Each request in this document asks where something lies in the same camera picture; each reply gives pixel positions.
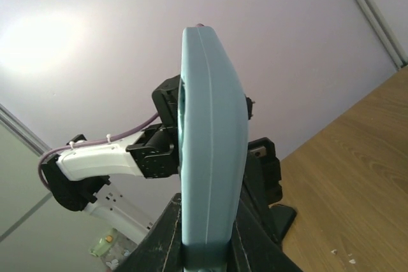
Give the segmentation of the phone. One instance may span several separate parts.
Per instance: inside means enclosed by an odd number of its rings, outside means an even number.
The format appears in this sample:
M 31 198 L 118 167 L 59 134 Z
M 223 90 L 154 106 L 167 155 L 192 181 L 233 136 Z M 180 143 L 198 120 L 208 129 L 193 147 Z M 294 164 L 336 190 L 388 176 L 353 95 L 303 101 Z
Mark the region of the phone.
M 216 32 L 188 27 L 178 94 L 185 271 L 225 271 L 247 158 L 246 96 Z

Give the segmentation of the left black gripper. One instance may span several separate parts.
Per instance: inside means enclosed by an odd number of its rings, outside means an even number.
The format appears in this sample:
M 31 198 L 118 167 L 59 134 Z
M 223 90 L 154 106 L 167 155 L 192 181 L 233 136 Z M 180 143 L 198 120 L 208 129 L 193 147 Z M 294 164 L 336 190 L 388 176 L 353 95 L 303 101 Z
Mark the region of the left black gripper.
M 280 204 L 283 198 L 281 163 L 274 142 L 259 138 L 248 143 L 244 197 L 251 213 L 274 243 L 282 243 L 297 211 Z

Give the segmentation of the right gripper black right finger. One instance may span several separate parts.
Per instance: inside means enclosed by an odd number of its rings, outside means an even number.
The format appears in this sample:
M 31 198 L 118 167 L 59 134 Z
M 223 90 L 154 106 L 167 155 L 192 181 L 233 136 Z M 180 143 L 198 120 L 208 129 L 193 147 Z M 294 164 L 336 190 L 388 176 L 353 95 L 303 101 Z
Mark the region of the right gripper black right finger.
M 267 204 L 243 184 L 233 224 L 227 271 L 300 271 L 282 251 L 282 239 Z

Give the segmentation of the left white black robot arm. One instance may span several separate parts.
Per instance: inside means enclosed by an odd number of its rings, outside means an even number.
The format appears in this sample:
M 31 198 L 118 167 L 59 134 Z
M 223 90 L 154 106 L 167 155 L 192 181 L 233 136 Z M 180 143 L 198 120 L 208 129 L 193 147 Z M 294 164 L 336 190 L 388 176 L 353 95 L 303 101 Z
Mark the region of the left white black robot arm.
M 167 178 L 179 170 L 177 106 L 180 78 L 166 79 L 152 93 L 157 110 L 142 125 L 116 136 L 89 141 L 75 136 L 64 147 L 44 154 L 39 176 L 54 199 L 70 211 L 85 211 L 107 221 L 135 243 L 152 229 L 151 219 L 124 198 L 111 183 L 112 175 Z M 268 138 L 248 144 L 243 200 L 276 244 L 294 222 L 297 212 L 281 204 L 281 165 Z

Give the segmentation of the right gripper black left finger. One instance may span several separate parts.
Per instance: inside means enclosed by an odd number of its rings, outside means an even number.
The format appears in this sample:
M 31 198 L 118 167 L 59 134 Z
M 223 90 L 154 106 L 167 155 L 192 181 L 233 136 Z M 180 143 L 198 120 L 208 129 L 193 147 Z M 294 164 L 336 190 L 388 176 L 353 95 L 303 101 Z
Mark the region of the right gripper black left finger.
M 183 270 L 181 194 L 176 193 L 138 245 L 117 268 L 118 272 L 178 272 Z

